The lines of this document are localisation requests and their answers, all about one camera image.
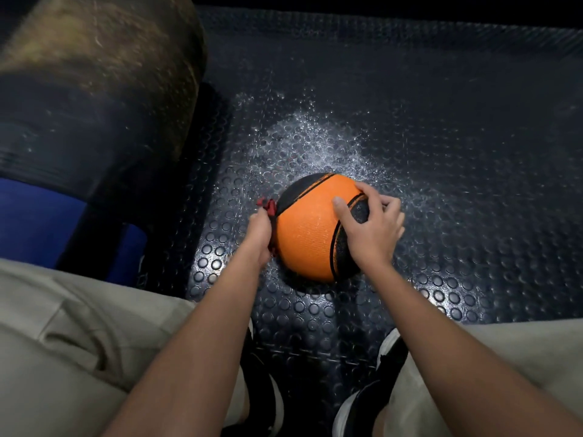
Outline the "person's left hand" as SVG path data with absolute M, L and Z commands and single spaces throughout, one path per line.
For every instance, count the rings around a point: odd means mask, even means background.
M 238 248 L 238 253 L 257 270 L 263 269 L 271 260 L 272 254 L 268 248 L 271 236 L 250 236 L 250 219 L 245 238 Z

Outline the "person's right hand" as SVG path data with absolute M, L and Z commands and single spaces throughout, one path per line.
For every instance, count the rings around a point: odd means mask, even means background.
M 394 250 L 405 230 L 405 214 L 384 215 L 380 196 L 385 195 L 366 183 L 354 184 L 368 198 L 369 215 L 356 242 L 348 247 L 359 269 L 372 278 L 379 270 L 392 267 Z

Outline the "orange and black ball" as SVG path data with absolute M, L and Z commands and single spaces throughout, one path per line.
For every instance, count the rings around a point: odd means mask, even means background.
M 355 180 L 331 172 L 296 180 L 275 204 L 276 251 L 281 263 L 303 279 L 332 283 L 360 273 L 333 209 L 335 197 L 344 200 L 356 222 L 368 220 L 368 198 Z

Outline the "person's right forearm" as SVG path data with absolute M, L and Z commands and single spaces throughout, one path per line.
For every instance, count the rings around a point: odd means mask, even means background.
M 389 263 L 364 267 L 455 437 L 583 437 L 583 422 L 427 301 Z

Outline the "person's left forearm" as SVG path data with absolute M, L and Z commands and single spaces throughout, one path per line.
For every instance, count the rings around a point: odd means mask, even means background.
M 267 247 L 242 244 L 103 437 L 219 437 Z

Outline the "black left shoe white sole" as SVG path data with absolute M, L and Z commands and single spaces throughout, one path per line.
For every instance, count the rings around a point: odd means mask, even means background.
M 253 339 L 250 320 L 221 437 L 277 437 L 283 426 L 281 390 L 255 352 Z

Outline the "black shoe white sole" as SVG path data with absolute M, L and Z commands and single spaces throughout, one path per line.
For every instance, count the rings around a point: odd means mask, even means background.
M 380 346 L 373 381 L 342 403 L 332 437 L 382 437 L 386 408 L 408 355 L 400 332 L 392 329 Z
M 221 437 L 277 437 L 283 426 L 281 390 L 255 352 L 253 339 L 250 320 Z

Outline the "black right shoe white sole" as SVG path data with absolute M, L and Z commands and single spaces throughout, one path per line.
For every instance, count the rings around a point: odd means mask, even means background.
M 373 381 L 342 403 L 332 437 L 382 437 L 386 408 L 408 355 L 400 332 L 392 329 L 380 346 Z

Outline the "blue base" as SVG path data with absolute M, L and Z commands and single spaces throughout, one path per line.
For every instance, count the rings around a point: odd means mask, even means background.
M 103 208 L 0 178 L 0 258 L 135 286 L 146 242 Z

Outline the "beige trousers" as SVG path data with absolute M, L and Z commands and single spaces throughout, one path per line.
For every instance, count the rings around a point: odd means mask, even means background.
M 100 437 L 196 306 L 0 259 L 0 437 Z M 465 329 L 583 420 L 583 319 Z

